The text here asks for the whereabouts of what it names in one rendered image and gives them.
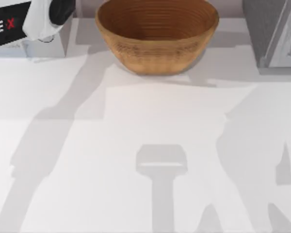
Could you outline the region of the brown woven basket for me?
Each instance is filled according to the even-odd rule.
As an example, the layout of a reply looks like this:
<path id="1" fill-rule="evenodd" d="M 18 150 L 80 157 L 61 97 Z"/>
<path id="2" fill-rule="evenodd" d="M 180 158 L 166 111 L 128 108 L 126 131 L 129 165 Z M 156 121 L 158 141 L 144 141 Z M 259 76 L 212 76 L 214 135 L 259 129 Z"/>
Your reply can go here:
<path id="1" fill-rule="evenodd" d="M 107 0 L 95 20 L 125 68 L 141 75 L 173 75 L 204 51 L 219 14 L 207 0 Z"/>

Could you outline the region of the grey cabinet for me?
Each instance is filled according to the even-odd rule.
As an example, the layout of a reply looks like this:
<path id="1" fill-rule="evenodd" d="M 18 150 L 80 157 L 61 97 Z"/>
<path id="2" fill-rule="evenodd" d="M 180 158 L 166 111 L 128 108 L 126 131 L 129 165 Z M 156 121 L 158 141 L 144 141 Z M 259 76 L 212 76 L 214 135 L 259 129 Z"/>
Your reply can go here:
<path id="1" fill-rule="evenodd" d="M 259 68 L 291 67 L 291 0 L 242 0 Z"/>

